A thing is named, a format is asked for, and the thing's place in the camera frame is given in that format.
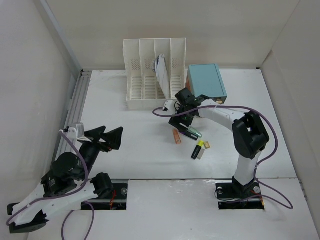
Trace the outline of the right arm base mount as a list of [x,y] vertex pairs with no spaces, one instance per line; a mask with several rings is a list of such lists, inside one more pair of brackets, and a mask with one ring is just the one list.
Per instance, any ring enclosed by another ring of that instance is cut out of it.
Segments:
[[264,202],[259,196],[260,185],[254,182],[248,189],[238,188],[232,181],[218,181],[214,195],[219,210],[264,210]]

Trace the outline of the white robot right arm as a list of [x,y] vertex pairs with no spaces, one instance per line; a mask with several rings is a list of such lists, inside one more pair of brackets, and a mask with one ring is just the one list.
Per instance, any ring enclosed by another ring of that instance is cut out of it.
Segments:
[[188,88],[180,90],[175,98],[178,107],[169,124],[179,133],[198,140],[201,134],[192,128],[195,117],[211,120],[232,132],[239,157],[231,190],[235,196],[243,197],[254,184],[254,168],[270,140],[259,114],[253,110],[238,111],[237,106],[224,106],[204,95],[195,97]]

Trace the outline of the clear drawer gold handle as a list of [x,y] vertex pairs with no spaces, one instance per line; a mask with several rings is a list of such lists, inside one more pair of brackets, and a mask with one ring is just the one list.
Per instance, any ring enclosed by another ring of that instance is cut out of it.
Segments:
[[225,98],[225,97],[212,97],[211,99],[212,99],[215,103],[220,104],[220,105],[224,104],[225,101],[226,101],[226,98]]

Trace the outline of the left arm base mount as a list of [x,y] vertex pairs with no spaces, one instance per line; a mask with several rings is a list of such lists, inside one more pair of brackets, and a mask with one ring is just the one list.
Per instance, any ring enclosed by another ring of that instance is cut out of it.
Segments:
[[106,197],[87,200],[96,211],[125,211],[127,209],[128,180],[112,180],[113,192]]

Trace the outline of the purple highlighter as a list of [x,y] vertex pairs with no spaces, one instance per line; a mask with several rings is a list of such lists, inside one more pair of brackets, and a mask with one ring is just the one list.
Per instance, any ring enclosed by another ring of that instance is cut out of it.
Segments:
[[189,131],[180,131],[180,133],[192,140],[197,140],[198,139],[198,136],[194,135],[193,133],[189,132]]

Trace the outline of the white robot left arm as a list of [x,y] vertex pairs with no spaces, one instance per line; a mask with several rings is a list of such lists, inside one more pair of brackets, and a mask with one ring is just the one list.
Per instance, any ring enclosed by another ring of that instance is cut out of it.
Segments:
[[120,149],[123,131],[118,127],[106,132],[105,126],[86,131],[83,123],[59,130],[73,151],[62,153],[23,201],[7,206],[9,232],[40,230],[57,214],[88,204],[91,199],[108,200],[113,205],[121,189],[113,185],[107,173],[93,178],[89,175],[100,153]]

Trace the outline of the yellow highlighter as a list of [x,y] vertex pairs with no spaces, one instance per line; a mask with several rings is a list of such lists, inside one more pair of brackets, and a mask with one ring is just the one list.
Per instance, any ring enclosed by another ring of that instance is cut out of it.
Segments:
[[197,159],[200,151],[202,150],[203,145],[204,145],[204,141],[203,140],[199,140],[197,145],[196,145],[196,147],[195,147],[195,149],[194,149],[194,151],[192,152],[192,155],[191,155],[191,158],[193,160]]

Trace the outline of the white spiral notebook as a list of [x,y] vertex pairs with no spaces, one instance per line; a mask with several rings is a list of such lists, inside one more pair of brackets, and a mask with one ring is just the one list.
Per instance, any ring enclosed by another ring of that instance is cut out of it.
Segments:
[[160,54],[152,61],[152,70],[156,75],[157,82],[161,88],[161,91],[166,99],[171,98],[170,80],[167,71],[166,57],[164,54]]

